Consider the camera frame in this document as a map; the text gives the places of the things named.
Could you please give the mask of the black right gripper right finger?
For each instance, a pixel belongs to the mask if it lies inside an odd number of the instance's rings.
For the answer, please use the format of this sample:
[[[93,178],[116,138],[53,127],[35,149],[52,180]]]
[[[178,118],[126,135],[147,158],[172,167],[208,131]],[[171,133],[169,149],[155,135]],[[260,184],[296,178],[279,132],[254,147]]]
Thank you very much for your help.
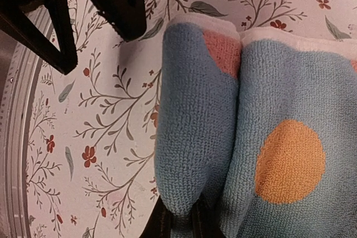
[[[204,197],[200,197],[192,206],[192,233],[194,238],[225,237]]]

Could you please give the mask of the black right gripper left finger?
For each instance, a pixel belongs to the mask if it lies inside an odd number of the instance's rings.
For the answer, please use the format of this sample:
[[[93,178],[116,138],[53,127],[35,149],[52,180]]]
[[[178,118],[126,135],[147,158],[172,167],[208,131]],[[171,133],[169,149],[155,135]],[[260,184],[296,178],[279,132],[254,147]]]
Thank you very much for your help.
[[[158,198],[140,238],[170,238],[171,220],[172,213]]]

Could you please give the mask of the light blue towel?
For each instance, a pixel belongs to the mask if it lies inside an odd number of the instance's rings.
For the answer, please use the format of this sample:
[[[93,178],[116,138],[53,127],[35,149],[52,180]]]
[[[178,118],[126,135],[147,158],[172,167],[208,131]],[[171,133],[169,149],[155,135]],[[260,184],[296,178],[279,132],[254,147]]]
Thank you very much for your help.
[[[171,237],[356,236],[356,41],[186,14],[162,43],[155,148]]]

